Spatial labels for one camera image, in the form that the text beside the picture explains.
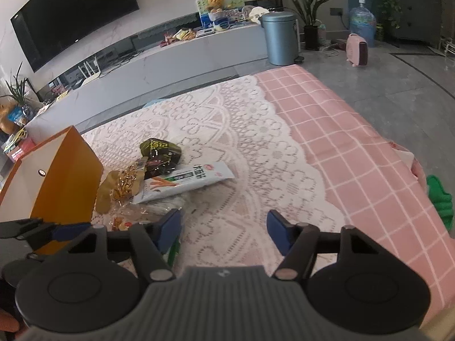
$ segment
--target white logo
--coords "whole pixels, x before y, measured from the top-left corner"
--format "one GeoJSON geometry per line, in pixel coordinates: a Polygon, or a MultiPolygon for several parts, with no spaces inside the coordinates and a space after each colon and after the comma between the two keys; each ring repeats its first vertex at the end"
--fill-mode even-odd
{"type": "Polygon", "coordinates": [[[222,271],[219,271],[219,272],[218,272],[218,275],[219,275],[220,277],[227,277],[227,276],[230,275],[230,274],[231,274],[231,272],[228,271],[227,269],[223,269],[222,271]]]}

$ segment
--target white snack package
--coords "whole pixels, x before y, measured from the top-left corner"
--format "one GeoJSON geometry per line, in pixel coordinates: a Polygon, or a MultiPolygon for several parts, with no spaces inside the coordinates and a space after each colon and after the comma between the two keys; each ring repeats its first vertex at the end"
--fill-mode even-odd
{"type": "Polygon", "coordinates": [[[143,203],[235,178],[225,162],[195,165],[145,180],[133,203],[143,203]]]}

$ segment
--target trash can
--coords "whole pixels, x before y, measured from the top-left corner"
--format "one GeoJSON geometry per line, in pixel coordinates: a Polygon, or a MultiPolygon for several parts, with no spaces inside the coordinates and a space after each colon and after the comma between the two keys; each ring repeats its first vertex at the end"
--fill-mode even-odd
{"type": "Polygon", "coordinates": [[[271,12],[259,18],[265,29],[268,60],[273,65],[292,65],[299,55],[296,15],[271,12]]]}

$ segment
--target trash can lid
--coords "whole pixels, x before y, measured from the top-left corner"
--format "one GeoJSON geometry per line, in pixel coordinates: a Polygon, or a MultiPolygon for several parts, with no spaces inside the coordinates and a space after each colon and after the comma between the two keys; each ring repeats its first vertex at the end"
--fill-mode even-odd
{"type": "Polygon", "coordinates": [[[289,22],[297,19],[297,16],[290,11],[273,11],[262,16],[263,22],[289,22]]]}

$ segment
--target pink heater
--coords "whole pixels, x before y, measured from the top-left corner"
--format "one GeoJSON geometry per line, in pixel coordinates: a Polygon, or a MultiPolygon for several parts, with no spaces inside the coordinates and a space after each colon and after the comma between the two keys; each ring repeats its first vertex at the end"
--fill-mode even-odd
{"type": "Polygon", "coordinates": [[[355,33],[351,33],[346,44],[346,61],[350,61],[353,67],[365,66],[368,63],[367,42],[355,33]]]}

